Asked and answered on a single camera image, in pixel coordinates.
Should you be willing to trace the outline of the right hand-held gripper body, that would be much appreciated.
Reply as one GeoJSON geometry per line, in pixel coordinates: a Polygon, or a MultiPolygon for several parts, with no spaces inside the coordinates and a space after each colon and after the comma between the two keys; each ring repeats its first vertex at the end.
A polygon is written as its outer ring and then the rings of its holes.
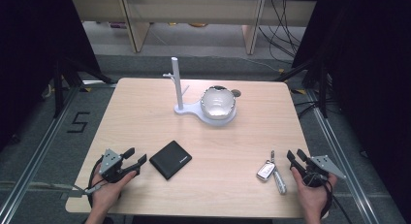
{"type": "Polygon", "coordinates": [[[309,187],[319,187],[328,179],[329,174],[345,179],[346,175],[339,170],[328,155],[304,157],[302,161],[306,164],[302,179],[309,187]]]}

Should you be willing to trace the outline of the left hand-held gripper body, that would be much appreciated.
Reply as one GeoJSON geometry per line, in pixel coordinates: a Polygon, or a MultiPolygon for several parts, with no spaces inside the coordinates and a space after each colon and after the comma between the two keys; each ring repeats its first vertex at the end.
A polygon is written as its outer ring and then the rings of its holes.
{"type": "Polygon", "coordinates": [[[102,162],[99,170],[100,176],[110,183],[116,183],[123,179],[127,172],[122,169],[123,154],[117,154],[111,149],[107,149],[102,156],[102,162]]]}

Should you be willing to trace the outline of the silver car key with strap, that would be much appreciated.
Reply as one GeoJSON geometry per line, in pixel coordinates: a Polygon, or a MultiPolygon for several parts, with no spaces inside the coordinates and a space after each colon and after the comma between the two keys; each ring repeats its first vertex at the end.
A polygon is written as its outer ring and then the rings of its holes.
{"type": "Polygon", "coordinates": [[[287,186],[278,171],[275,164],[275,151],[270,153],[270,159],[265,162],[265,164],[257,172],[256,177],[262,181],[268,181],[271,177],[274,178],[278,192],[280,195],[285,195],[287,193],[287,186]]]}

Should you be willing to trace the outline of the black leather wallet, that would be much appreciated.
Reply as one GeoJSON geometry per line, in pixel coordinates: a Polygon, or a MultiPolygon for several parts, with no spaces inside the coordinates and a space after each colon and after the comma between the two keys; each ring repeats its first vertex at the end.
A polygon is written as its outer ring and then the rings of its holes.
{"type": "Polygon", "coordinates": [[[192,156],[180,144],[176,141],[171,141],[155,153],[149,159],[149,162],[165,180],[168,180],[190,162],[191,159],[192,156]]]}

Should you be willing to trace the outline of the white key stand with post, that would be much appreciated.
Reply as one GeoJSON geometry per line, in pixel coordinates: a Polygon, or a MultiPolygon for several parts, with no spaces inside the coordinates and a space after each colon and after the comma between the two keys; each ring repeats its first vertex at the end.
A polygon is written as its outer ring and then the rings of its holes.
{"type": "Polygon", "coordinates": [[[206,90],[202,93],[200,99],[197,102],[192,103],[192,104],[184,103],[183,94],[187,91],[189,86],[186,86],[184,89],[181,88],[181,78],[180,78],[180,73],[179,73],[178,58],[172,57],[171,62],[172,62],[173,71],[171,73],[164,74],[164,77],[171,79],[174,83],[175,94],[176,94],[176,105],[174,106],[174,112],[176,114],[180,114],[180,115],[192,114],[192,115],[195,115],[202,122],[208,125],[212,125],[212,126],[224,126],[228,124],[229,122],[231,122],[236,117],[237,100],[236,100],[235,110],[228,118],[220,119],[220,120],[213,120],[213,119],[206,117],[202,111],[201,103],[200,103],[202,95],[206,90]]]}

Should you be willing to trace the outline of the white bowl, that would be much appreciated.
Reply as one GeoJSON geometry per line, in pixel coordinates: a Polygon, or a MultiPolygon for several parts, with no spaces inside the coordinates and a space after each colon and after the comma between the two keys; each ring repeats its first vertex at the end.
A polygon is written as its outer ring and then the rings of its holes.
{"type": "Polygon", "coordinates": [[[213,120],[228,118],[235,110],[236,97],[224,86],[209,87],[200,100],[204,115],[213,120]]]}

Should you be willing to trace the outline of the person's left hand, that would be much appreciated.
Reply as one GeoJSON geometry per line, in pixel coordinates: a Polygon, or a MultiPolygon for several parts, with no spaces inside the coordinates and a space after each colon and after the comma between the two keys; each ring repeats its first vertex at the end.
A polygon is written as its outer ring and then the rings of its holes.
{"type": "Polygon", "coordinates": [[[122,189],[136,176],[136,172],[128,173],[123,179],[116,183],[105,182],[100,174],[96,173],[93,182],[103,183],[102,187],[93,193],[92,213],[106,215],[110,208],[116,203],[122,189]]]}

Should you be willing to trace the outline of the person's right hand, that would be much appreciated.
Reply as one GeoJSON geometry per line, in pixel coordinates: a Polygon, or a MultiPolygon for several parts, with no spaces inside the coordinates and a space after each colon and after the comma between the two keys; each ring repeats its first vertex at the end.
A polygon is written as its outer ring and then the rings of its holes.
{"type": "Polygon", "coordinates": [[[303,179],[296,168],[291,168],[292,175],[298,188],[298,197],[303,209],[306,212],[321,213],[327,203],[327,192],[325,188],[309,187],[303,183],[303,179]]]}

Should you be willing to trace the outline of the black metal stand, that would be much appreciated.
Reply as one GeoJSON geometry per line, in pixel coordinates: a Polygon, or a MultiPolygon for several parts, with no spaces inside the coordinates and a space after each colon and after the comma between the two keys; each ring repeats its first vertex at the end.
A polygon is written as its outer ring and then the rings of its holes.
{"type": "Polygon", "coordinates": [[[274,79],[274,81],[285,81],[298,73],[306,71],[306,74],[301,82],[304,88],[313,88],[318,85],[319,88],[319,101],[317,102],[318,108],[324,118],[327,118],[326,111],[326,93],[327,93],[327,67],[326,63],[322,59],[314,57],[309,59],[299,66],[294,67],[290,72],[281,75],[274,79]]]}
{"type": "Polygon", "coordinates": [[[54,96],[55,96],[55,113],[57,117],[62,113],[64,108],[63,95],[63,80],[65,80],[70,87],[80,88],[84,86],[84,82],[79,76],[79,71],[101,80],[105,84],[115,84],[115,80],[105,76],[100,68],[93,69],[79,61],[69,57],[60,57],[54,65],[53,82],[54,82],[54,96]]]}

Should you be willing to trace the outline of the beige wooden bench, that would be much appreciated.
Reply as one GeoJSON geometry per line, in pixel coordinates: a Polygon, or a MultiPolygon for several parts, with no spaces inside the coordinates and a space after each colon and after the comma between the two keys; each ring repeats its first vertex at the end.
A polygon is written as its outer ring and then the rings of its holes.
{"type": "Polygon", "coordinates": [[[293,0],[72,0],[85,21],[123,22],[132,51],[139,52],[152,22],[232,24],[242,27],[245,50],[252,54],[260,25],[304,27],[313,1],[293,0]]]}

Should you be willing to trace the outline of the aluminium floor rail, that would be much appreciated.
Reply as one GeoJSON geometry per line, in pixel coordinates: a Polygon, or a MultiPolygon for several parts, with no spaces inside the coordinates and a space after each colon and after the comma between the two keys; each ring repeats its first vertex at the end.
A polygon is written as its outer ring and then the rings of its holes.
{"type": "Polygon", "coordinates": [[[345,182],[349,188],[351,195],[359,209],[359,212],[365,224],[380,224],[379,218],[376,216],[370,200],[367,198],[364,189],[355,175],[353,168],[348,162],[348,158],[343,152],[340,142],[334,133],[329,120],[324,116],[319,108],[314,109],[317,121],[326,137],[326,140],[331,148],[332,155],[339,169],[346,175],[345,182]]]}
{"type": "Polygon", "coordinates": [[[64,99],[63,107],[60,113],[54,117],[47,128],[42,140],[38,144],[34,154],[30,158],[30,161],[26,165],[23,173],[16,181],[13,190],[9,194],[7,200],[0,207],[0,224],[9,224],[13,219],[18,206],[20,205],[30,182],[34,175],[38,172],[40,165],[42,164],[48,149],[51,146],[64,118],[73,103],[75,97],[79,93],[79,87],[71,88],[68,91],[67,97],[64,99]]]}

